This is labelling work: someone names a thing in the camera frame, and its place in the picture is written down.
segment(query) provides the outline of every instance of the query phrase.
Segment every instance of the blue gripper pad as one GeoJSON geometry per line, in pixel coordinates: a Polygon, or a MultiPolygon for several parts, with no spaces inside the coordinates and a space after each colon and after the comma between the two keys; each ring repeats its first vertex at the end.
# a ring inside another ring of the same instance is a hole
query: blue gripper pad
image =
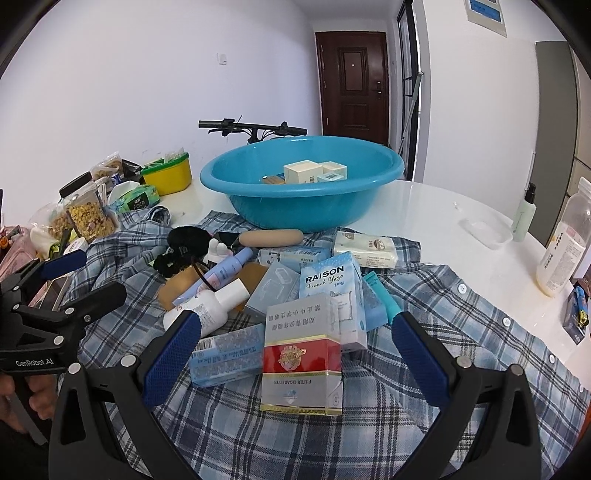
{"type": "Polygon", "coordinates": [[[69,254],[45,262],[41,270],[41,276],[44,280],[53,280],[78,270],[84,265],[86,265],[86,252],[84,250],[74,250],[69,254]]]}
{"type": "Polygon", "coordinates": [[[394,317],[392,341],[427,403],[439,408],[447,406],[450,400],[449,379],[402,313],[394,317]]]}
{"type": "Polygon", "coordinates": [[[142,399],[148,408],[162,405],[166,401],[178,376],[189,361],[191,353],[201,338],[199,315],[184,310],[162,337],[152,341],[168,336],[170,338],[144,377],[142,399]]]}

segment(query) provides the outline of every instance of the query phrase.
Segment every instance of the human hand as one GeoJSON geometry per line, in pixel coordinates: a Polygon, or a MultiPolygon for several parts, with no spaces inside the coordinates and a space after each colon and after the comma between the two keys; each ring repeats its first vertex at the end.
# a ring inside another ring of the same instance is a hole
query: human hand
{"type": "MultiPolygon", "coordinates": [[[[27,377],[27,384],[33,392],[29,399],[30,407],[37,412],[40,419],[52,419],[57,401],[55,375],[27,377]]],[[[13,393],[14,380],[12,377],[0,374],[0,420],[17,432],[26,433],[27,431],[18,421],[7,399],[13,393]]]]}

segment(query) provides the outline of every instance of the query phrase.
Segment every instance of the yellow container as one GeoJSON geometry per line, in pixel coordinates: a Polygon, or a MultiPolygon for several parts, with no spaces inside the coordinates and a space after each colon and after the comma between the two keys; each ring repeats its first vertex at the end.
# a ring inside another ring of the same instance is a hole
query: yellow container
{"type": "Polygon", "coordinates": [[[185,153],[170,160],[161,158],[148,163],[142,169],[142,175],[146,184],[154,185],[160,196],[180,192],[191,185],[193,180],[189,154],[185,153]]]}

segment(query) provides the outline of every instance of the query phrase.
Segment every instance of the silver rivet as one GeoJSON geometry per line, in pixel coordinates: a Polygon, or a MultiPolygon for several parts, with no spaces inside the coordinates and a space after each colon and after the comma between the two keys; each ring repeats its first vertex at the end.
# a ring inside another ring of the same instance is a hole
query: silver rivet
{"type": "Polygon", "coordinates": [[[123,365],[124,367],[131,367],[131,365],[133,365],[134,363],[135,363],[135,356],[133,356],[133,355],[125,355],[121,359],[121,365],[123,365]]]}
{"type": "Polygon", "coordinates": [[[516,375],[517,377],[520,377],[521,375],[524,374],[523,368],[521,368],[521,365],[517,365],[517,364],[513,364],[510,366],[511,368],[511,372],[513,373],[513,375],[516,375]]]}
{"type": "Polygon", "coordinates": [[[80,364],[75,362],[68,367],[68,373],[74,375],[80,371],[80,368],[80,364]]]}
{"type": "Polygon", "coordinates": [[[456,358],[456,363],[462,368],[470,368],[472,366],[472,360],[466,356],[459,356],[456,358]]]}

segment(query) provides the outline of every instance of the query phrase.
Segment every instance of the plaid fabric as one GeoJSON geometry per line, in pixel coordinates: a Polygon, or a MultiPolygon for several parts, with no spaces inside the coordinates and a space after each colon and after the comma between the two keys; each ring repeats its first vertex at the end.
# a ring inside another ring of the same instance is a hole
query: plaid fabric
{"type": "MultiPolygon", "coordinates": [[[[133,220],[138,220],[135,212],[133,220]]],[[[164,250],[168,216],[161,207],[128,230],[94,243],[86,268],[73,280],[68,299],[111,278],[128,290],[126,305],[89,327],[80,360],[110,366],[128,352],[141,353],[163,333],[164,313],[155,295],[164,282],[148,263],[164,250]]],[[[254,227],[236,215],[211,212],[201,223],[211,233],[254,227]]],[[[306,237],[307,245],[332,244],[334,232],[306,237]]],[[[380,271],[386,288],[452,355],[484,368],[524,367],[540,424],[543,478],[572,450],[590,401],[588,391],[545,344],[478,296],[447,266],[420,264],[420,245],[394,238],[399,264],[380,271]]],[[[233,313],[216,333],[251,325],[233,313]]],[[[372,478],[396,473],[432,425],[438,409],[426,404],[391,340],[388,327],[369,334],[369,350],[343,356],[345,383],[340,417],[290,416],[259,411],[260,375],[220,387],[194,388],[185,368],[167,402],[154,409],[163,429],[205,479],[372,478]]],[[[148,473],[116,407],[111,418],[132,466],[148,473]]],[[[477,409],[449,471],[458,468],[474,439],[483,411],[477,409]]]]}

